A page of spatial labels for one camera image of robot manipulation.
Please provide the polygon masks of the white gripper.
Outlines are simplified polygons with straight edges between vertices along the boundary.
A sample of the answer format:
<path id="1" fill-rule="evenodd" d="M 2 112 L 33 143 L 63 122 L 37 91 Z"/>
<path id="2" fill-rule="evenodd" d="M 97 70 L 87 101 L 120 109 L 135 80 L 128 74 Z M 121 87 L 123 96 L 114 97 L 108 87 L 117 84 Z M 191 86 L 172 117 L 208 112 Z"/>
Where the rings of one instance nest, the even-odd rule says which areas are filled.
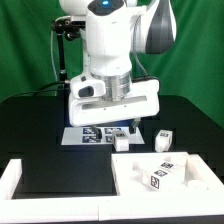
<path id="1" fill-rule="evenodd" d="M 141 117 L 154 116 L 159 112 L 159 81 L 151 79 L 131 85 L 131 91 L 120 101 L 104 101 L 101 97 L 80 98 L 75 90 L 78 81 L 71 81 L 69 96 L 69 121 L 74 127 L 91 126 L 102 123 L 134 119 L 129 127 L 135 134 Z M 92 127 L 97 139 L 102 139 L 102 131 Z"/>

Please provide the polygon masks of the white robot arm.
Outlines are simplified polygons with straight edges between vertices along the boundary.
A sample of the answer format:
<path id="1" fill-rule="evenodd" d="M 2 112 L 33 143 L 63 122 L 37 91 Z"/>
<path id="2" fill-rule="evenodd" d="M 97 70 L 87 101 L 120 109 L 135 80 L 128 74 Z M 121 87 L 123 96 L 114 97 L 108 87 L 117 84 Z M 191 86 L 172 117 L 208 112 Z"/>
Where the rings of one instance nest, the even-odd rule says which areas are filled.
<path id="1" fill-rule="evenodd" d="M 159 81 L 132 78 L 130 58 L 161 54 L 176 39 L 170 0 L 59 0 L 73 24 L 82 22 L 83 72 L 70 80 L 69 122 L 73 127 L 141 118 L 159 112 Z"/>

